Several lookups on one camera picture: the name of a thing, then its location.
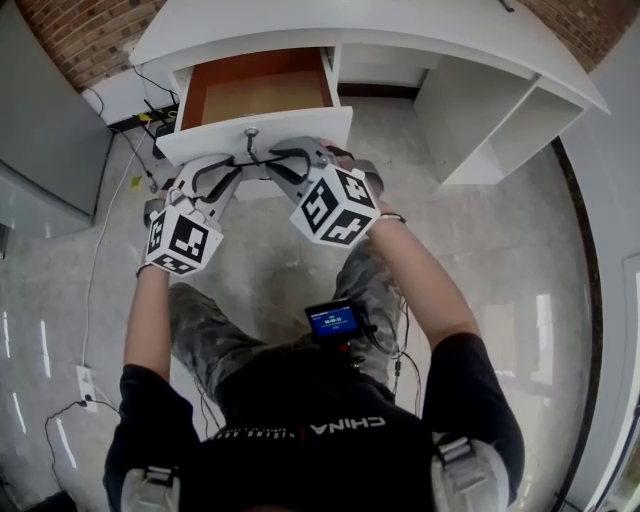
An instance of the marker cube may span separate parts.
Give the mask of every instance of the marker cube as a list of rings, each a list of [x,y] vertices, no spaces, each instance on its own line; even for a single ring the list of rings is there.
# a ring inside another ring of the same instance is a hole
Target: marker cube
[[[195,274],[207,266],[223,238],[169,205],[151,223],[145,263],[180,277]]]
[[[353,247],[380,216],[365,174],[328,164],[291,215],[291,222],[312,242]]]

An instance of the white desk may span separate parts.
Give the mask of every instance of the white desk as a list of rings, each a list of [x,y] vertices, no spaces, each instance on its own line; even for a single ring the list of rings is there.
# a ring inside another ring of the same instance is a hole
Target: white desk
[[[245,126],[260,126],[260,149],[296,131],[344,143],[351,112],[339,104],[338,82],[389,83],[420,87],[415,110],[443,183],[493,184],[588,108],[608,112],[556,36],[526,7],[513,7],[510,14],[497,0],[169,0],[131,62],[169,73],[185,100],[198,64],[285,48],[326,52],[330,108],[178,126],[158,141],[174,165],[214,152],[242,155]]]

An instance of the camouflage pants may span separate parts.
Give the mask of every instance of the camouflage pants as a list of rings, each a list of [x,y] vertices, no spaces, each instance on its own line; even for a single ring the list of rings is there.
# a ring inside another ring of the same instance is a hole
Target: camouflage pants
[[[362,373],[386,385],[389,353],[398,349],[396,334],[402,297],[389,268],[368,240],[353,249],[338,274],[333,300],[344,297],[351,297],[359,311],[366,311],[369,323],[377,327],[377,342],[387,352],[363,337],[351,342],[351,354],[360,358]],[[174,355],[212,399],[220,382],[258,355],[318,350],[311,335],[277,346],[247,336],[213,299],[184,283],[173,285],[169,291],[169,314]]]

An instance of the brick wall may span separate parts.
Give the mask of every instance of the brick wall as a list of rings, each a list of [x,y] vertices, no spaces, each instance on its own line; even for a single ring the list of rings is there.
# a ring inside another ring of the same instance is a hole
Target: brick wall
[[[82,89],[130,67],[133,44],[166,0],[16,0],[49,56]]]
[[[140,37],[165,1],[17,3],[47,53],[71,84],[82,89],[129,68],[123,47]],[[587,71],[615,46],[640,8],[640,0],[520,1],[562,39]]]
[[[593,70],[631,26],[640,0],[520,0]]]

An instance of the gray panel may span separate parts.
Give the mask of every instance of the gray panel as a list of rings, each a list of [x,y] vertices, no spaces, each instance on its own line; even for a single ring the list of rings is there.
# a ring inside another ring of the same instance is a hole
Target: gray panel
[[[91,218],[29,183],[0,161],[0,224],[35,237],[55,237],[91,226]]]
[[[0,159],[92,215],[110,132],[49,59],[13,0],[0,8]]]

